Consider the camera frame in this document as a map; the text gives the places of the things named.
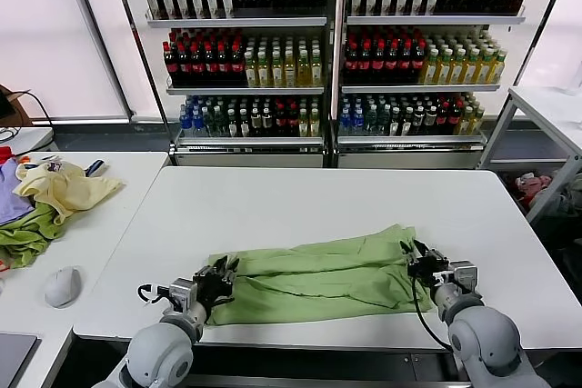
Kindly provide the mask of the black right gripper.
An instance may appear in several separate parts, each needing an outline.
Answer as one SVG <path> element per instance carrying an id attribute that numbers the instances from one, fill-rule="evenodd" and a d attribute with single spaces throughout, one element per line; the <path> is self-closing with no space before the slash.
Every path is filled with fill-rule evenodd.
<path id="1" fill-rule="evenodd" d="M 424 243 L 413 241 L 418 254 L 413 257 L 413 248 L 400 241 L 400 247 L 408 265 L 408 275 L 416 279 L 424 287 L 434 287 L 440 283 L 438 276 L 446 272 L 449 260 L 439 251 L 429 249 Z"/>

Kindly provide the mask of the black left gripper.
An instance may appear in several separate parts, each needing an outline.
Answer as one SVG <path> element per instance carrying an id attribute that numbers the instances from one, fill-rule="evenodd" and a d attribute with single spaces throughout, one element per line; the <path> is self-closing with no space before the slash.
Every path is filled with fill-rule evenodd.
<path id="1" fill-rule="evenodd" d="M 233 283 L 239 265 L 238 259 L 217 259 L 212 267 L 203 267 L 195 274 L 196 301 L 207 311 L 233 301 Z"/>

